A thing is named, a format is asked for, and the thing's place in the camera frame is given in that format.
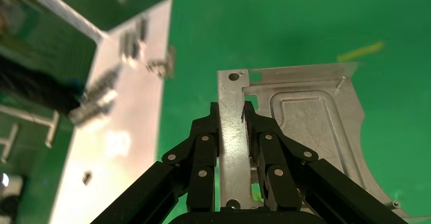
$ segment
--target mounting hole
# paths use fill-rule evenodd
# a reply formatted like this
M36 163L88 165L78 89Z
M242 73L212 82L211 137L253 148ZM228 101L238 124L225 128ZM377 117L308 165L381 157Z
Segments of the mounting hole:
M238 78L239 78L239 75L237 73L229 74L230 81L236 81L236 80L238 80Z
M239 202L236 199L231 199L226 203L226 207L230 207L234 210L240 210L241 209L241 205L239 204Z

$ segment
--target yellow object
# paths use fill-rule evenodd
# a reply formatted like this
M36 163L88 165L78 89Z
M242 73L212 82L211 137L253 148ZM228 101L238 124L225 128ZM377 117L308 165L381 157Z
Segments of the yellow object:
M338 62L345 62L345 61L350 61L352 59L355 59L355 58L358 58L361 56L374 54L374 53L377 53L380 50L382 50L384 46L385 46L385 43L383 41L379 41L373 45L361 47L361 48L354 50L354 51L351 51L349 53L339 55L339 56L337 56L337 60L338 60Z

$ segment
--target metal pin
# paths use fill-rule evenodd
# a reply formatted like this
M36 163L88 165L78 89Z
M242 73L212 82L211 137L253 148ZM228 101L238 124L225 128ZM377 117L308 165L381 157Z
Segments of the metal pin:
M390 210L401 208L401 204L396 200L386 203L385 206L388 207L388 209Z
M337 83L337 88L338 89L340 89L341 88L341 86L343 85L343 83L344 83L344 81L346 80L346 77L345 76L342 76L340 79L339 79L339 81L338 81L338 83Z

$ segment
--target green background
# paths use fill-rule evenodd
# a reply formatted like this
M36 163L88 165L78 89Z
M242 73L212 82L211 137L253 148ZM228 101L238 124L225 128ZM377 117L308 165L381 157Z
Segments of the green background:
M66 0L102 29L140 12L147 1L124 6L115 0ZM20 38L35 50L22 63L84 82L95 44L52 13L33 9L27 10L29 30ZM165 83L158 158L188 136L193 119L209 113L209 103L217 101L218 70L337 62L342 54L376 43L384 44L381 50L355 59L359 68L353 77L366 114L364 155L376 180L404 210L430 215L431 0L175 0L170 31L175 77ZM0 99L51 114L21 99ZM2 114L0 137L16 121ZM46 128L19 123L17 147L0 170L28 177L18 223L46 223L73 126L62 118L53 148L47 149ZM185 209L181 198L168 219Z

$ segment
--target silver metal panel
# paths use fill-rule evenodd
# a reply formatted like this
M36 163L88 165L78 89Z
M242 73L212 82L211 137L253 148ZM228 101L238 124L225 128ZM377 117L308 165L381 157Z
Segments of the silver metal panel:
M247 70L218 72L219 111L222 142L220 146L220 201L226 206L229 200L239 202L241 209L263 206L252 199L251 170L247 130L242 117L244 95L248 87Z
M248 70L250 74L260 73L261 80L250 82L250 86L244 86L242 92L235 90L231 93L228 93L232 91L231 87L227 87L228 92L220 93L222 88L226 88L225 82L231 83L226 79L221 80L220 74L231 71L219 72L222 137L227 131L223 130L228 117L225 114L242 113L240 105L243 105L243 100L239 97L255 95L258 99L258 114L275 118L286 136L316 151L320 158L327 159L382 203L390 202L391 199L368 170L362 154L360 130L365 115L350 80L356 68L357 63L346 62ZM245 69L238 71L248 74ZM225 106L221 101L234 101L238 105L226 111L222 110ZM246 137L236 141L246 142ZM220 164L221 171L222 168L232 167L237 168L236 162ZM222 200L232 196L228 191L223 191L223 182L239 182L238 178L243 177L246 176L235 172L221 174ZM395 212L407 217L401 209Z
M50 223L92 222L155 162L163 80L145 65L166 56L170 10L170 1L147 10L145 60L123 66L105 117L75 129ZM135 24L133 18L98 44L88 85L122 62L119 37Z

